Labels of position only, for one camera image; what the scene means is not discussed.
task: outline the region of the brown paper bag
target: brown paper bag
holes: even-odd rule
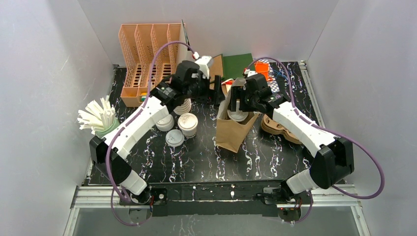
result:
[[[244,78],[237,78],[232,86],[243,86],[245,83],[246,80]],[[226,99],[222,101],[219,106],[219,113],[217,114],[216,145],[237,153],[259,114],[250,112],[248,117],[240,123],[230,119],[227,115],[227,107],[230,103],[231,91],[232,90],[229,90]]]

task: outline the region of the green paper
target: green paper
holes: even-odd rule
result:
[[[243,77],[243,70],[253,61],[251,53],[223,57],[223,71],[225,79],[236,79]]]

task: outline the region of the white container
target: white container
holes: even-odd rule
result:
[[[184,113],[178,118],[178,128],[187,138],[192,138],[197,133],[198,119],[194,114]]]
[[[174,109],[174,112],[175,112],[175,114],[177,114],[177,115],[182,115],[182,114],[184,114],[184,113],[190,112],[190,111],[191,111],[191,107],[192,107],[192,105],[191,105],[191,99],[190,99],[190,98],[188,98],[188,99],[186,99],[186,100],[184,101],[184,103],[183,103],[182,105],[177,106],[177,107]]]
[[[167,136],[165,136],[165,141],[169,146],[175,148],[184,143],[184,135],[182,134],[181,130],[173,129],[167,133]]]
[[[227,115],[229,116],[230,119],[232,119],[236,122],[242,122],[247,118],[249,113],[240,111],[239,110],[239,101],[236,101],[236,111],[232,112],[230,110],[227,110]]]
[[[172,117],[172,115],[168,115],[165,118],[163,118],[162,120],[158,121],[156,123],[156,127],[160,130],[160,131],[170,131],[173,127],[174,127],[174,118]]]

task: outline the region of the gray floor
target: gray floor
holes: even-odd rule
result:
[[[120,217],[130,222],[126,209],[117,209]],[[143,220],[145,212],[138,215]],[[281,223],[278,217],[260,215],[182,215],[154,217],[140,227],[120,224],[110,209],[82,208],[75,236],[358,236],[350,207],[315,207],[308,218],[294,225]]]

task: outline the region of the marble tabletop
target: marble tabletop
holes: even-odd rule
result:
[[[296,106],[317,121],[298,63],[284,64],[292,77]],[[117,68],[115,72],[110,102],[121,123],[136,108],[127,108],[120,98],[126,68]],[[238,153],[216,147],[217,109],[213,105],[192,102],[191,113],[199,120],[194,138],[185,140],[182,146],[169,147],[165,143],[166,132],[154,127],[133,147],[126,161],[149,183],[286,179],[309,167],[302,145],[290,143],[281,135],[264,132],[262,116],[256,120]],[[174,128],[178,129],[179,116],[172,115],[176,121]],[[109,184],[95,167],[84,183],[90,186]]]

